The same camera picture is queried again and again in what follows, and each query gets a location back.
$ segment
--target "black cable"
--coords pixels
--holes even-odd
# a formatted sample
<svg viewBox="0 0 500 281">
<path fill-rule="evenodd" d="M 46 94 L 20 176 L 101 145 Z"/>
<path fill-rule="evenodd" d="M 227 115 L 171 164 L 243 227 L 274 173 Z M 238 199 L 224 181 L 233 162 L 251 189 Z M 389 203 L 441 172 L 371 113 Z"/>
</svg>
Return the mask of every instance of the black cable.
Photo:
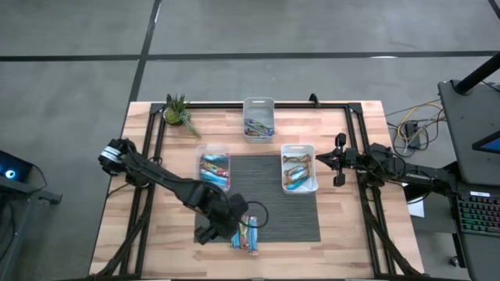
<svg viewBox="0 0 500 281">
<path fill-rule="evenodd" d="M 372 153 L 373 153 L 373 152 L 379 152 L 379 153 L 385 154 L 386 156 L 388 156 L 388 153 L 389 153 L 389 151 L 377 151 L 377 150 L 374 150 L 374 151 L 371 151 L 371 152 L 372 152 Z M 401 160 L 401 162 L 403 163 L 403 169 L 402 169 L 402 171 L 399 173 L 399 177 L 398 177 L 398 178 L 396 178 L 396 180 L 400 180 L 400 179 L 402 179 L 404 176 L 406 176 L 406 161 L 405 161 L 405 159 L 403 159 L 403 158 L 402 158 L 401 156 L 399 156 L 399 155 L 395 155 L 395 154 L 391 154 L 391 155 L 396 156 L 396 158 L 398 158 L 399 160 Z M 384 173 L 385 178 L 388 178 L 388 175 L 387 175 L 387 173 L 386 173 L 386 171 L 385 171 L 385 168 L 382 166 L 382 163 L 380 163 L 380 161 L 376 160 L 373 156 L 371 156 L 371 158 L 372 158 L 372 159 L 373 159 L 373 160 L 374 160 L 374 161 L 375 161 L 375 162 L 376 162 L 376 163 L 380 166 L 380 168 L 382 169 L 382 172 Z"/>
<path fill-rule="evenodd" d="M 380 223 L 378 222 L 375 215 L 373 215 L 371 208 L 368 205 L 361 205 L 362 212 L 365 216 L 366 222 L 372 227 L 375 233 L 379 236 L 382 244 L 387 248 L 387 250 L 391 253 L 392 257 L 399 265 L 399 268 L 403 271 L 403 274 L 406 276 L 418 276 L 420 273 L 416 271 L 409 262 L 403 257 L 398 248 L 394 245 L 391 238 L 388 236 L 387 232 L 380 227 Z"/>
<path fill-rule="evenodd" d="M 10 237 L 10 240 L 9 240 L 9 243 L 7 244 L 7 247 L 2 252 L 2 255 L 0 255 L 0 261 L 3 260 L 3 258 L 5 257 L 7 252 L 9 251 L 10 246 L 12 245 L 12 243 L 14 241 L 14 237 L 16 236 L 16 220 L 14 219 L 14 207 L 13 207 L 12 202 L 9 202 L 9 207 L 10 207 L 10 221 L 9 221 L 9 225 L 7 227 L 12 226 L 12 236 Z"/>
<path fill-rule="evenodd" d="M 151 160 L 152 160 L 153 162 L 157 162 L 156 164 L 158 164 L 158 165 L 162 165 L 162 164 L 163 164 L 163 158 L 161 158 L 161 157 L 159 157 L 159 156 L 157 156 L 157 157 L 153 156 L 153 157 L 151 157 L 151 158 L 150 158 L 150 159 L 148 159 L 148 160 L 149 160 L 149 161 L 151 161 Z M 106 195 L 106 198 L 109 198 L 109 197 L 111 196 L 111 194 L 114 194 L 114 193 L 115 193 L 115 192 L 117 192 L 118 190 L 121 190 L 122 188 L 127 187 L 127 186 L 129 186 L 129 185 L 130 185 L 129 183 L 125 183 L 123 186 L 116 188 L 115 190 L 113 190 L 113 191 L 109 192 L 109 193 L 108 193 L 108 195 Z"/>
<path fill-rule="evenodd" d="M 423 122 L 423 121 L 427 121 L 427 122 L 428 122 L 428 121 L 435 121 L 435 122 L 436 122 L 436 136 L 435 136 L 432 140 L 429 140 L 429 132 L 427 131 L 427 127 L 428 127 L 428 126 L 423 127 L 423 132 L 425 133 L 425 138 L 426 138 L 426 141 L 425 141 L 424 143 L 420 144 L 417 148 L 415 148 L 415 147 L 401 147 L 401 146 L 397 146 L 397 145 L 395 145 L 395 141 L 396 141 L 396 139 L 397 139 L 397 137 L 398 137 L 398 135 L 396 134 L 396 135 L 393 137 L 393 139 L 392 139 L 392 148 L 393 148 L 393 150 L 394 150 L 395 154 L 397 154 L 398 156 L 401 156 L 401 157 L 403 157 L 403 158 L 408 158 L 408 157 L 410 157 L 410 156 L 413 156 L 413 155 L 415 154 L 415 151 L 416 151 L 416 150 L 418 150 L 418 151 L 425 151 L 425 150 L 427 150 L 427 149 L 429 148 L 429 144 L 430 144 L 431 142 L 433 142 L 433 141 L 437 140 L 437 138 L 438 138 L 438 136 L 439 136 L 439 122 L 440 122 L 440 121 L 443 121 L 443 120 L 439 120 L 439 116 L 441 115 L 441 113 L 443 113 L 443 110 L 444 110 L 444 109 L 442 109 L 442 110 L 440 110 L 440 111 L 438 112 L 438 114 L 437 114 L 437 118 L 436 118 L 436 119 L 418 119 L 418 120 L 407 120 L 407 121 L 405 121 L 404 123 L 400 124 L 399 126 L 404 126 L 404 125 L 405 125 L 406 123 L 408 123 L 408 122 L 417 122 L 417 123 L 418 123 L 418 122 Z M 387 122 L 387 124 L 391 126 L 391 127 L 389 127 L 390 129 L 395 129 L 394 127 L 397 127 L 397 126 L 395 126 L 394 124 L 391 124 L 391 123 L 389 123 L 389 122 Z M 410 154 L 410 155 L 404 155 L 404 154 L 400 153 L 400 152 L 399 152 L 396 148 L 401 148 L 401 149 L 403 149 L 403 148 L 404 148 L 404 149 L 410 148 L 410 149 L 412 150 L 412 154 Z"/>
<path fill-rule="evenodd" d="M 38 192 L 38 191 L 47 187 L 47 180 L 45 179 L 44 173 L 41 171 L 41 169 L 37 165 L 33 164 L 33 167 L 37 168 L 38 172 L 41 175 L 41 178 L 44 180 L 44 185 L 42 187 L 37 188 L 36 190 L 31 191 L 31 192 L 26 192 L 26 194 L 28 194 L 28 195 L 33 194 L 35 192 Z"/>
<path fill-rule="evenodd" d="M 3 205 L 3 206 L 2 206 L 2 208 L 0 209 L 0 214 L 3 214 L 3 212 L 5 211 L 5 207 L 7 207 L 7 204 L 8 204 L 8 203 L 10 202 L 10 200 L 12 199 L 12 198 L 9 198 L 9 196 L 8 196 L 8 195 L 4 195 L 4 196 L 5 196 L 5 198 L 7 198 L 7 199 L 6 199 L 6 201 L 5 201 L 5 205 Z M 7 237 L 7 234 L 9 233 L 9 231 L 10 231 L 10 229 L 9 229 L 9 225 L 7 225 L 7 227 L 5 228 L 4 233 L 2 234 L 2 237 L 0 238 L 0 243 L 1 243 L 1 241 L 3 241 L 3 240 Z"/>
<path fill-rule="evenodd" d="M 258 201 L 247 201 L 247 204 L 249 204 L 249 205 L 250 204 L 260 205 L 264 209 L 264 211 L 266 212 L 266 220 L 260 226 L 250 226 L 250 225 L 246 224 L 245 222 L 242 222 L 241 219 L 239 220 L 240 224 L 242 224 L 244 226 L 247 226 L 249 228 L 256 228 L 256 229 L 263 228 L 264 226 L 266 226 L 267 222 L 269 221 L 269 211 L 267 211 L 266 206 L 264 206 L 264 204 L 262 204 L 262 203 L 260 203 Z"/>
<path fill-rule="evenodd" d="M 427 192 L 426 192 L 426 193 L 422 196 L 422 198 L 420 198 L 420 199 L 419 199 L 419 200 L 417 200 L 417 201 L 412 201 L 411 203 L 406 203 L 406 204 L 408 204 L 408 205 L 412 205 L 412 204 L 415 204 L 415 203 L 419 203 L 419 202 L 421 202 L 421 201 L 424 201 L 424 200 L 427 198 L 427 196 L 429 196 L 429 195 L 432 193 L 432 191 L 433 191 L 433 188 L 432 188 L 432 187 L 433 187 L 433 184 L 434 184 L 434 181 L 433 181 L 434 179 L 433 179 L 433 178 L 431 178 L 431 177 L 429 176 L 429 174 L 428 174 L 428 173 L 425 173 L 424 171 L 420 171 L 420 170 L 417 170 L 417 169 L 413 169 L 412 171 L 417 172 L 417 174 L 422 173 L 424 176 L 428 177 L 428 178 L 429 178 L 429 180 L 430 180 L 430 186 L 429 186 L 429 191 L 427 191 Z"/>
<path fill-rule="evenodd" d="M 497 89 L 497 88 L 495 88 L 495 87 L 491 86 L 490 84 L 488 84 L 488 83 L 484 82 L 484 80 L 482 80 L 481 82 L 483 82 L 483 83 L 484 83 L 484 85 L 486 85 L 486 86 L 490 87 L 491 89 L 493 89 L 493 90 L 497 91 L 498 93 L 500 93 L 500 89 Z"/>
<path fill-rule="evenodd" d="M 369 198 L 368 198 L 368 195 L 367 195 L 366 193 L 361 194 L 361 196 L 363 196 L 363 198 L 365 198 L 365 200 L 366 200 L 366 201 L 375 202 L 375 200 L 374 200 L 374 199 L 369 199 Z"/>
<path fill-rule="evenodd" d="M 115 190 L 113 190 L 113 191 L 109 192 L 109 193 L 108 193 L 108 195 L 106 195 L 106 198 L 109 198 L 109 196 L 111 196 L 111 194 L 114 194 L 114 193 L 115 193 L 115 192 L 117 192 L 118 190 L 120 190 L 120 189 L 122 189 L 122 188 L 124 188 L 124 187 L 126 187 L 126 186 L 129 186 L 129 185 L 130 185 L 129 183 L 125 183 L 123 186 L 116 188 Z"/>
<path fill-rule="evenodd" d="M 138 162 L 134 157 L 134 153 L 132 152 L 132 149 L 130 148 L 130 146 L 127 145 L 127 149 L 128 151 L 130 152 L 130 155 L 132 157 L 132 160 L 134 160 L 138 165 L 141 165 L 140 162 Z M 206 183 L 205 181 L 202 181 L 202 180 L 193 180 L 193 179 L 178 179 L 178 180 L 174 180 L 174 179 L 169 179 L 170 181 L 173 181 L 173 182 L 177 182 L 177 183 L 201 183 L 201 184 L 204 184 Z M 209 189 L 215 191 L 216 193 L 220 194 L 222 196 L 222 198 L 225 200 L 226 204 L 227 204 L 227 207 L 230 209 L 231 207 L 231 204 L 229 202 L 229 198 L 227 198 L 227 195 L 226 193 L 224 193 L 221 189 L 219 189 L 218 187 L 216 187 L 216 185 L 214 184 L 211 184 L 211 185 L 205 185 L 205 187 L 208 187 Z M 245 224 L 244 222 L 241 221 L 241 218 L 237 218 L 237 221 L 239 221 L 241 224 L 243 224 L 244 226 L 247 226 L 247 227 L 250 227 L 250 228 L 262 228 L 264 227 L 267 222 L 269 221 L 269 211 L 267 210 L 266 206 L 264 206 L 264 204 L 258 202 L 258 201 L 247 201 L 247 204 L 258 204 L 260 206 L 262 206 L 264 208 L 264 211 L 266 212 L 266 221 L 260 225 L 260 226 L 249 226 L 247 224 Z"/>
</svg>

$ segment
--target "cable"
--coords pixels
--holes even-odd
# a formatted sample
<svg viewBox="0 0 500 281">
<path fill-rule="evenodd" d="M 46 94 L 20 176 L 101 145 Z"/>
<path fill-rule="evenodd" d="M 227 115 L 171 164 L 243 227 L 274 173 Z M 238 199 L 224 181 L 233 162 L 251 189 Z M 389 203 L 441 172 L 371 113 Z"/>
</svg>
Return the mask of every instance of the cable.
<svg viewBox="0 0 500 281">
<path fill-rule="evenodd" d="M 116 188 L 115 190 L 113 190 L 113 191 L 109 192 L 109 193 L 108 193 L 108 195 L 106 195 L 106 198 L 109 198 L 109 197 L 111 196 L 111 194 L 114 194 L 114 193 L 115 193 L 115 192 L 117 192 L 118 190 L 120 190 L 120 189 L 122 189 L 122 188 L 124 188 L 124 187 L 126 187 L 126 186 L 129 186 L 129 185 L 130 185 L 129 183 L 125 183 L 123 186 Z"/>
<path fill-rule="evenodd" d="M 398 138 L 398 135 L 395 133 L 394 137 L 392 138 L 392 149 L 394 150 L 395 154 L 403 157 L 403 158 L 408 158 L 408 157 L 411 157 L 415 154 L 415 149 L 412 149 L 412 154 L 410 155 L 404 155 L 402 153 L 400 153 L 396 148 L 407 148 L 408 146 L 405 146 L 405 147 L 399 147 L 399 146 L 396 146 L 395 143 L 396 143 L 396 139 Z"/>
<path fill-rule="evenodd" d="M 440 121 L 445 121 L 446 118 L 443 116 L 443 117 L 440 117 L 441 113 L 443 113 L 443 109 L 441 109 L 438 113 L 437 113 L 437 118 L 434 119 L 434 117 L 436 116 L 433 116 L 429 119 L 417 119 L 417 120 L 405 120 L 404 122 L 398 124 L 397 126 L 392 124 L 392 123 L 389 123 L 387 122 L 387 124 L 389 125 L 389 129 L 394 129 L 396 130 L 396 133 L 398 132 L 399 130 L 399 133 L 402 134 L 402 137 L 400 137 L 404 142 L 405 142 L 405 146 L 402 147 L 402 146 L 398 146 L 396 145 L 396 139 L 399 137 L 399 135 L 395 134 L 395 136 L 393 137 L 392 139 L 392 148 L 394 150 L 394 153 L 398 156 L 401 156 L 403 158 L 408 158 L 408 157 L 411 157 L 415 154 L 415 151 L 416 150 L 419 150 L 419 151 L 425 151 L 426 149 L 429 148 L 429 144 L 433 141 L 435 141 L 437 138 L 438 138 L 438 135 L 439 135 L 439 125 L 438 123 Z M 406 124 L 406 123 L 409 123 L 409 122 L 416 122 L 417 125 L 419 122 L 423 122 L 423 121 L 426 121 L 426 123 L 421 126 L 416 132 L 415 134 L 411 137 L 411 138 L 408 138 L 407 136 L 404 135 L 404 133 L 401 131 L 401 128 Z M 432 139 L 432 140 L 429 140 L 429 132 L 427 131 L 427 128 L 429 126 L 431 126 L 432 124 L 436 123 L 436 136 Z M 413 141 L 413 139 L 415 137 L 417 137 L 419 134 L 421 133 L 424 133 L 424 136 L 425 136 L 425 142 L 418 145 L 418 146 L 415 146 L 415 147 L 410 147 L 409 146 L 409 143 L 411 143 Z M 400 152 L 397 150 L 397 148 L 404 148 L 405 151 L 404 152 Z M 406 155 L 405 152 L 411 148 L 411 153 L 409 155 Z"/>
<path fill-rule="evenodd" d="M 4 197 L 2 198 L 2 207 L 0 207 L 0 214 L 3 214 L 3 212 L 5 211 L 5 209 L 7 207 L 7 204 L 11 200 L 11 198 L 9 198 L 9 195 L 5 194 L 3 196 Z M 7 237 L 8 232 L 9 232 L 9 225 L 7 225 L 4 233 L 2 234 L 2 237 L 0 238 L 0 243 L 1 243 L 1 241 L 3 241 Z"/>
<path fill-rule="evenodd" d="M 481 82 L 483 82 L 483 83 L 484 83 L 484 85 L 486 85 L 486 86 L 490 87 L 491 89 L 493 89 L 493 90 L 497 91 L 498 93 L 500 93 L 500 89 L 497 89 L 497 88 L 495 88 L 495 87 L 491 86 L 490 84 L 488 84 L 488 83 L 484 82 L 484 80 L 482 80 Z"/>
<path fill-rule="evenodd" d="M 439 108 L 441 111 L 443 110 L 443 108 L 442 108 L 441 106 L 438 106 L 438 105 L 435 105 L 435 104 L 428 104 L 428 105 L 435 106 L 435 107 Z M 406 114 L 405 118 L 403 118 L 403 120 L 401 121 L 401 123 L 400 123 L 400 124 L 399 124 L 399 126 L 398 126 L 398 131 L 397 131 L 397 133 L 398 133 L 398 137 L 399 137 L 399 138 L 401 138 L 402 140 L 408 140 L 408 137 L 403 137 L 403 136 L 401 135 L 401 128 L 403 127 L 403 125 L 404 125 L 404 124 L 406 124 L 406 121 L 408 120 L 408 118 L 410 117 L 410 115 L 411 115 L 413 112 L 415 112 L 415 110 L 417 110 L 417 109 L 418 109 L 418 108 L 414 108 L 414 109 L 412 109 L 410 112 L 408 112 L 408 114 Z M 433 118 L 434 118 L 435 116 L 436 116 L 436 115 L 434 115 L 434 116 L 430 117 L 430 118 L 427 120 L 426 125 L 427 125 L 427 124 L 429 124 L 429 123 L 432 123 L 432 122 L 438 122 L 438 121 L 439 121 L 439 119 L 437 119 L 437 121 L 431 121 L 431 120 L 433 120 Z M 418 131 L 417 131 L 417 132 L 413 135 L 413 137 L 412 137 L 412 138 L 408 141 L 408 143 L 411 143 L 411 142 L 413 141 L 413 139 L 415 138 L 415 136 L 416 136 L 416 135 L 418 135 L 419 133 L 421 133 L 421 130 L 418 130 Z"/>
<path fill-rule="evenodd" d="M 361 196 L 363 196 L 365 198 L 366 201 L 370 201 L 370 202 L 375 202 L 374 199 L 369 199 L 368 196 L 366 195 L 366 193 L 364 194 L 361 194 Z"/>
<path fill-rule="evenodd" d="M 9 207 L 10 207 L 10 221 L 9 221 L 9 226 L 12 226 L 12 236 L 10 237 L 9 243 L 7 244 L 7 247 L 5 250 L 2 252 L 2 255 L 0 255 L 0 261 L 3 260 L 5 255 L 10 249 L 10 246 L 12 245 L 14 241 L 14 237 L 16 237 L 16 221 L 14 219 L 14 207 L 12 202 L 9 202 Z"/>
<path fill-rule="evenodd" d="M 428 121 L 427 123 L 425 123 L 423 126 L 420 127 L 420 129 L 418 129 L 415 132 L 415 134 L 413 134 L 413 137 L 411 139 L 409 139 L 408 142 L 411 143 L 415 139 L 415 137 L 418 136 L 423 131 L 423 129 L 426 129 L 428 126 L 432 125 L 433 123 L 438 123 L 439 122 L 439 115 L 441 114 L 441 112 L 443 112 L 443 110 L 444 109 L 442 108 L 436 115 L 431 117 L 431 118 L 434 118 L 435 116 L 437 116 L 437 118 L 436 118 L 437 121 Z"/>
<path fill-rule="evenodd" d="M 244 225 L 244 226 L 247 226 L 249 228 L 256 228 L 256 229 L 259 229 L 259 228 L 263 228 L 264 226 L 266 226 L 267 222 L 269 221 L 269 211 L 267 211 L 267 208 L 266 206 L 264 206 L 264 204 L 258 202 L 258 201 L 247 201 L 247 204 L 250 205 L 250 204 L 257 204 L 257 205 L 260 205 L 264 211 L 266 212 L 266 220 L 264 221 L 263 224 L 261 224 L 260 226 L 250 226 L 244 222 L 241 221 L 241 219 L 239 220 L 240 224 Z"/>
<path fill-rule="evenodd" d="M 157 163 L 156 163 L 156 164 L 158 164 L 158 165 L 162 165 L 162 164 L 163 164 L 163 158 L 161 158 L 161 157 L 159 157 L 159 156 L 156 156 L 156 157 L 155 157 L 155 156 L 153 156 L 153 157 L 151 157 L 151 158 L 150 158 L 150 159 L 148 159 L 148 160 L 149 160 L 149 161 L 151 161 L 151 160 L 152 160 L 153 162 L 156 162 L 156 161 L 157 161 Z M 117 192 L 118 190 L 121 190 L 122 188 L 127 187 L 127 186 L 129 186 L 129 185 L 130 185 L 129 183 L 125 183 L 123 186 L 120 186 L 120 187 L 116 188 L 115 190 L 113 190 L 113 191 L 109 192 L 109 193 L 108 193 L 108 195 L 106 195 L 106 198 L 109 198 L 109 197 L 111 196 L 111 194 L 114 194 L 114 193 L 115 193 L 115 192 Z"/>
<path fill-rule="evenodd" d="M 141 163 L 137 159 L 135 159 L 135 154 L 132 152 L 132 149 L 130 148 L 130 146 L 127 145 L 127 149 L 130 152 L 132 160 L 134 160 L 138 165 L 141 165 Z M 202 181 L 202 180 L 193 180 L 193 179 L 179 179 L 179 180 L 169 179 L 169 180 L 173 181 L 173 182 L 177 182 L 177 183 L 186 183 L 186 182 L 189 182 L 189 183 L 201 183 L 201 184 L 206 183 L 205 181 Z M 211 184 L 211 185 L 205 185 L 205 187 L 207 187 L 207 188 L 215 191 L 217 194 L 221 195 L 221 197 L 226 202 L 227 207 L 230 209 L 231 204 L 230 204 L 229 198 L 227 198 L 227 195 L 226 195 L 225 192 L 222 192 L 221 189 L 219 189 L 218 187 L 215 187 L 215 185 L 213 185 L 213 184 Z M 249 225 L 245 224 L 244 222 L 242 222 L 241 218 L 236 218 L 237 221 L 239 221 L 244 226 L 247 226 L 247 227 L 250 227 L 250 228 L 259 229 L 259 228 L 264 227 L 267 224 L 267 222 L 269 221 L 269 211 L 267 210 L 266 206 L 264 206 L 264 204 L 262 204 L 262 203 L 260 203 L 258 201 L 247 201 L 247 204 L 258 204 L 258 205 L 260 205 L 264 209 L 264 211 L 266 212 L 266 220 L 260 226 L 249 226 Z"/>
<path fill-rule="evenodd" d="M 41 171 L 41 169 L 37 165 L 33 164 L 33 167 L 37 168 L 38 172 L 41 175 L 41 178 L 44 180 L 44 185 L 42 187 L 37 188 L 36 190 L 31 191 L 31 192 L 26 192 L 26 194 L 28 194 L 28 195 L 33 194 L 35 192 L 38 192 L 40 190 L 43 190 L 44 188 L 47 187 L 47 180 L 45 179 L 44 173 Z"/>
<path fill-rule="evenodd" d="M 425 198 L 427 198 L 427 196 L 429 196 L 429 195 L 432 193 L 432 191 L 433 191 L 433 188 L 432 188 L 432 187 L 433 187 L 433 183 L 434 183 L 434 179 L 433 179 L 433 178 L 431 178 L 431 177 L 429 176 L 429 174 L 425 173 L 424 171 L 420 171 L 420 170 L 416 170 L 416 169 L 413 169 L 413 170 L 411 170 L 411 171 L 416 171 L 416 172 L 417 172 L 417 174 L 418 174 L 418 173 L 422 173 L 424 176 L 428 177 L 428 178 L 429 178 L 429 180 L 430 180 L 430 186 L 429 186 L 429 191 L 427 191 L 427 192 L 426 192 L 426 193 L 422 196 L 422 198 L 420 198 L 420 199 L 419 199 L 419 200 L 417 200 L 417 201 L 412 201 L 412 202 L 410 202 L 410 203 L 406 203 L 406 204 L 408 204 L 408 205 L 412 205 L 412 204 L 415 204 L 415 203 L 419 203 L 419 202 L 421 202 L 421 201 L 424 201 L 424 200 L 425 200 Z"/>
<path fill-rule="evenodd" d="M 415 105 L 415 106 L 412 106 L 412 107 L 409 107 L 409 108 L 401 109 L 401 110 L 398 110 L 397 112 L 392 112 L 392 113 L 386 114 L 385 117 L 391 116 L 391 115 L 394 115 L 394 114 L 397 114 L 397 113 L 400 113 L 400 112 L 409 111 L 409 110 L 411 110 L 413 108 L 418 108 L 420 106 L 425 106 L 427 104 L 430 104 L 431 102 L 436 102 L 436 101 L 439 101 L 439 99 L 433 100 L 433 101 L 427 101 L 427 102 L 424 102 L 423 104 L 420 104 L 420 105 Z"/>
<path fill-rule="evenodd" d="M 372 153 L 373 153 L 373 152 L 379 152 L 379 153 L 382 153 L 382 154 L 385 154 L 385 155 L 388 155 L 388 153 L 389 153 L 389 151 L 377 151 L 377 150 L 375 150 L 375 151 L 371 151 L 371 152 L 372 152 Z M 400 180 L 400 179 L 402 179 L 404 176 L 406 176 L 406 161 L 405 161 L 405 159 L 403 159 L 403 158 L 402 158 L 401 156 L 399 156 L 399 155 L 395 155 L 395 154 L 392 154 L 392 155 L 396 156 L 396 158 L 398 158 L 399 160 L 401 160 L 401 162 L 403 163 L 403 170 L 399 173 L 399 177 L 398 177 L 398 178 L 396 178 L 396 180 Z M 385 172 L 385 168 L 382 166 L 382 163 L 380 163 L 380 161 L 376 160 L 373 156 L 371 156 L 371 157 L 372 157 L 372 159 L 373 159 L 373 160 L 374 160 L 374 161 L 375 161 L 375 162 L 376 162 L 376 163 L 380 166 L 380 168 L 382 169 L 382 172 L 384 173 L 385 178 L 388 178 L 388 175 L 387 175 L 387 173 Z"/>
</svg>

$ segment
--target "small pot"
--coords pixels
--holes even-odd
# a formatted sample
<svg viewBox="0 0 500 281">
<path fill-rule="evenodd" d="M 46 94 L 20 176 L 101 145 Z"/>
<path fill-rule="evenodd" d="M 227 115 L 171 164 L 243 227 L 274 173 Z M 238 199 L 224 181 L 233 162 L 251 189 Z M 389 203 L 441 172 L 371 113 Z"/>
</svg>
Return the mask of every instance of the small pot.
<svg viewBox="0 0 500 281">
<path fill-rule="evenodd" d="M 182 122 L 182 120 L 179 120 L 179 121 L 177 121 L 177 122 L 175 122 L 175 123 L 170 123 L 170 122 L 166 121 L 166 113 L 167 113 L 169 110 L 171 110 L 171 109 L 170 109 L 170 108 L 167 108 L 167 109 L 166 109 L 166 111 L 164 111 L 164 112 L 163 112 L 163 119 L 165 120 L 165 122 L 166 122 L 167 124 L 171 125 L 171 126 L 182 126 L 182 124 L 184 124 L 184 123 Z"/>
</svg>

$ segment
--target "screen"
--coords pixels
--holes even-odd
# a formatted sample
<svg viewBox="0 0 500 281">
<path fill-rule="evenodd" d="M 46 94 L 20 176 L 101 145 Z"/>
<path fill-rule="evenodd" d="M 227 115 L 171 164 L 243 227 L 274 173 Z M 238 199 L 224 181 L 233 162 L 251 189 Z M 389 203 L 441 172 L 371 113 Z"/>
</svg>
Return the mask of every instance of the screen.
<svg viewBox="0 0 500 281">
<path fill-rule="evenodd" d="M 481 148 L 500 152 L 500 137 L 481 145 Z"/>
</svg>

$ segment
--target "succulent plant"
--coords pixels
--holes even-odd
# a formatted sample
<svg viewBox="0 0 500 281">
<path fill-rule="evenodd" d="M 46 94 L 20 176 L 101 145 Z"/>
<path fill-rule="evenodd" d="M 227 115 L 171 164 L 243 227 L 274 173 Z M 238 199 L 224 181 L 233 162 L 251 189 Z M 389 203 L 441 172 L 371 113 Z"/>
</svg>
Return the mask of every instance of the succulent plant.
<svg viewBox="0 0 500 281">
<path fill-rule="evenodd" d="M 165 121 L 174 125 L 182 122 L 195 137 L 200 138 L 200 134 L 191 123 L 191 113 L 186 109 L 189 103 L 184 103 L 184 98 L 185 96 L 183 94 L 180 97 L 175 95 L 173 98 L 170 94 L 166 96 L 166 105 L 168 109 L 165 114 Z"/>
</svg>

